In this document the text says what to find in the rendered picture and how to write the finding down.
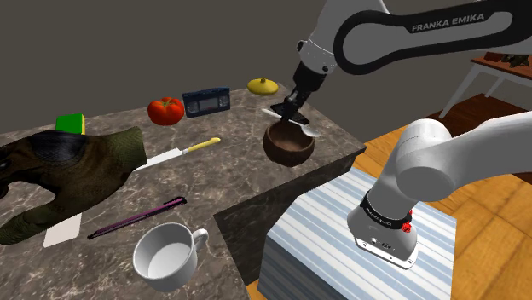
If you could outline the striped robot stand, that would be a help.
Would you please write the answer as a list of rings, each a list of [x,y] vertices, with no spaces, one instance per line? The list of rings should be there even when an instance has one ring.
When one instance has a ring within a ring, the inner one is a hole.
[[[374,184],[349,172],[300,195],[268,231],[258,281],[267,300],[450,300],[457,221],[418,203],[419,255],[408,270],[360,249],[348,213]]]

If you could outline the white-legged brown table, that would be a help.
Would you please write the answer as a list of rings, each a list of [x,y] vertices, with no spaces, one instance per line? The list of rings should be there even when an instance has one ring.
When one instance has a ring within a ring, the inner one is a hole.
[[[532,88],[532,60],[529,59],[528,66],[515,66],[510,67],[509,62],[502,61],[487,61],[483,57],[475,58],[471,60],[472,68],[465,76],[462,83],[459,85],[457,90],[454,92],[447,105],[441,113],[439,118],[444,118],[449,110],[456,104],[460,97],[465,93],[467,88],[471,85],[474,79],[480,73],[486,73],[488,75],[493,75],[497,77],[497,80],[485,93],[485,97],[490,97],[493,92],[499,87],[504,81],[510,81],[516,84],[521,84]]]

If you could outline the white cup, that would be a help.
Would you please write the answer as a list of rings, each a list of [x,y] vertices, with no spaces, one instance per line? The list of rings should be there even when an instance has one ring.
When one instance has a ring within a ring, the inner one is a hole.
[[[193,277],[197,252],[208,238],[204,228],[191,232],[181,223],[160,224],[137,242],[132,257],[134,270],[154,290],[174,291]]]

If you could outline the yellow squash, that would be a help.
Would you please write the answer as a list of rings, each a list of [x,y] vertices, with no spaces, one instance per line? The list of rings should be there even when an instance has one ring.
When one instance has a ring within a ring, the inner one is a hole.
[[[273,95],[279,90],[279,86],[270,79],[256,78],[247,84],[247,89],[255,95]]]

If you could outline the purple pen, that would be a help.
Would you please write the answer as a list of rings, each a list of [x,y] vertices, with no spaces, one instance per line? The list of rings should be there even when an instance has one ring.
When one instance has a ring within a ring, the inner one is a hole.
[[[162,212],[168,211],[170,209],[173,209],[174,207],[177,207],[179,205],[185,205],[188,201],[184,197],[176,197],[172,200],[164,202],[161,206],[153,208],[149,211],[145,211],[141,214],[138,214],[136,216],[132,216],[130,218],[124,219],[120,222],[115,222],[114,224],[111,224],[109,226],[106,226],[104,228],[100,228],[96,230],[94,233],[87,236],[87,239],[94,239],[96,237],[111,233],[113,231],[116,231],[118,229],[127,227],[133,223],[142,221],[144,219],[147,219],[151,216],[156,216]]]

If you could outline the green and yellow block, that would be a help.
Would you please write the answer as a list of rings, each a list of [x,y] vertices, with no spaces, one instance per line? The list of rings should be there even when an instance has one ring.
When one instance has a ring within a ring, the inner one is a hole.
[[[85,134],[85,116],[78,112],[59,116],[55,121],[55,129],[73,134]]]

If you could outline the brown wooden bowl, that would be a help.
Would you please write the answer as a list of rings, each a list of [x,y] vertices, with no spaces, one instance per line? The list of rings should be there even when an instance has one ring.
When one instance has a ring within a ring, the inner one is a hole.
[[[295,124],[276,122],[263,135],[263,150],[267,157],[286,167],[305,162],[315,149],[315,138],[307,136]]]

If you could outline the white spoon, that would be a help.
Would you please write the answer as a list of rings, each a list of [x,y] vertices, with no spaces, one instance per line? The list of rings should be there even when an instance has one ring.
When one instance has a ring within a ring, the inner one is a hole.
[[[278,118],[278,119],[282,119],[282,116],[276,112],[273,112],[273,111],[270,111],[269,109],[265,109],[265,108],[262,108],[261,111],[263,113],[266,113],[268,114],[269,116],[272,116],[274,118]],[[295,124],[295,125],[298,125],[301,129],[301,131],[307,135],[307,136],[310,136],[310,137],[320,137],[321,136],[321,133],[318,132],[317,130],[314,130],[312,128],[310,128],[309,126],[307,125],[304,125],[304,124],[300,124],[296,121],[293,121],[291,119],[288,119],[288,122],[292,123],[292,124]]]

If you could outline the dark blue video cassette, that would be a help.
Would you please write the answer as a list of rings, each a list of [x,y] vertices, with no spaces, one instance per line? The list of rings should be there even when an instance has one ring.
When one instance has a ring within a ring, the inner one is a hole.
[[[217,87],[182,94],[185,113],[188,118],[196,118],[230,109],[230,88]]]

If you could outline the red tomato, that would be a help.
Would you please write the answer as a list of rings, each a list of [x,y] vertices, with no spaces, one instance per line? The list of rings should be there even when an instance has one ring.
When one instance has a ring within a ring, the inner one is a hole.
[[[147,107],[150,120],[157,125],[172,126],[177,124],[185,114],[184,105],[175,98],[165,97],[151,101]]]

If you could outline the yellow-handled knife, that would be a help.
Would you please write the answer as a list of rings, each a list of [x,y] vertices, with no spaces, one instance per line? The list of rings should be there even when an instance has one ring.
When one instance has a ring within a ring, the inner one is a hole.
[[[148,167],[154,166],[156,164],[160,164],[162,162],[165,162],[170,159],[174,159],[176,157],[182,156],[184,154],[190,153],[192,151],[199,150],[203,147],[209,147],[211,145],[214,145],[218,142],[220,142],[221,139],[219,137],[212,137],[209,141],[204,141],[199,144],[193,145],[191,147],[185,148],[183,150],[180,150],[179,148],[173,148],[169,151],[166,151],[164,153],[158,154],[156,156],[153,156],[152,158],[147,160],[147,163],[136,168],[136,171],[146,169]]]

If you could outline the white card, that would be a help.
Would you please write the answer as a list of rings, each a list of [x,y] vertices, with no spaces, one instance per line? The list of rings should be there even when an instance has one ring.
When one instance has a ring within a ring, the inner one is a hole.
[[[47,248],[70,239],[75,239],[80,232],[82,214],[77,214],[49,228],[44,236],[43,247]]]

